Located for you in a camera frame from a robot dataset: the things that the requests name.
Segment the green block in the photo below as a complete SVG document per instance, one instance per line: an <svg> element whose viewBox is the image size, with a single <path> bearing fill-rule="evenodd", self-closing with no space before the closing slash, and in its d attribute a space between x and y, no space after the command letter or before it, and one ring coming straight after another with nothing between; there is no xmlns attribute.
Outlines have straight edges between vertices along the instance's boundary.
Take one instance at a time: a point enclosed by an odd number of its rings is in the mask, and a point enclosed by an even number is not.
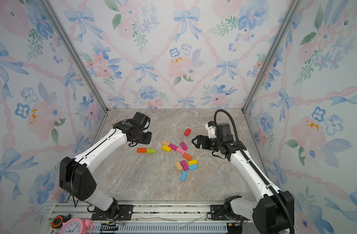
<svg viewBox="0 0 357 234"><path fill-rule="evenodd" d="M146 153L147 154L155 154L156 153L156 149L147 149Z"/></svg>

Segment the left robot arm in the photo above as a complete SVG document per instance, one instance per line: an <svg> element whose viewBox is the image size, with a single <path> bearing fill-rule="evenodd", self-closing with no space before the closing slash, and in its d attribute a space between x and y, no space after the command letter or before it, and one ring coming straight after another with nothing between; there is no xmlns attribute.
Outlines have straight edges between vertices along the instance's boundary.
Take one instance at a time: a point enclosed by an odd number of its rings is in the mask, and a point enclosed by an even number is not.
<svg viewBox="0 0 357 234"><path fill-rule="evenodd" d="M97 143L74 158L66 157L60 162L59 187L73 198L84 201L103 212L106 218L117 218L120 214L118 201L97 188L93 178L96 168L117 148L128 143L148 145L152 133L147 129L151 119L136 112L132 119L125 119L113 125L113 128Z"/></svg>

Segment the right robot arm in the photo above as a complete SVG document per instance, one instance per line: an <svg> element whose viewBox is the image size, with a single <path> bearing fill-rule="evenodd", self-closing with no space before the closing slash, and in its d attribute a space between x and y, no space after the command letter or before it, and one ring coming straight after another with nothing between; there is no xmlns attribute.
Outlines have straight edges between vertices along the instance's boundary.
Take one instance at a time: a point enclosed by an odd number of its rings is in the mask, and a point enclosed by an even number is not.
<svg viewBox="0 0 357 234"><path fill-rule="evenodd" d="M261 234L277 234L281 231L295 233L294 198L288 191L282 191L257 166L245 145L232 135L227 123L208 122L205 125L207 136L198 135L192 144L198 149L212 151L225 156L242 174L254 196L255 202L242 196L226 198L222 211L227 219L237 226L242 221L252 221Z"/></svg>

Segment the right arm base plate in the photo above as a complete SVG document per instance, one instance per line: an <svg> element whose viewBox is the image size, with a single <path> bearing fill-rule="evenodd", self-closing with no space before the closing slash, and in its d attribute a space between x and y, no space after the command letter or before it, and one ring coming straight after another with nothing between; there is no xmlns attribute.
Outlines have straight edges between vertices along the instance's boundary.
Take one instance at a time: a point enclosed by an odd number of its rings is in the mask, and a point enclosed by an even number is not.
<svg viewBox="0 0 357 234"><path fill-rule="evenodd" d="M250 207L233 206L224 204L210 205L210 211L206 215L212 221L236 222L238 220L252 222L252 210Z"/></svg>

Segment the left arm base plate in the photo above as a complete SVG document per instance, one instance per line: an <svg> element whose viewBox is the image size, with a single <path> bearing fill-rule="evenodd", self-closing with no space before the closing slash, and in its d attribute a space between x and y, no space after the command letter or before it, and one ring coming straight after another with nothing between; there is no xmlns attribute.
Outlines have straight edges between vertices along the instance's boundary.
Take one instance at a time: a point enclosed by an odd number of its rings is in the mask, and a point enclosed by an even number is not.
<svg viewBox="0 0 357 234"><path fill-rule="evenodd" d="M105 221L113 219L121 220L121 221L130 221L132 214L133 214L134 206L131 204L126 205L118 205L117 213L114 216L111 216L107 212L98 209L97 207L94 208L91 220L93 221Z"/></svg>

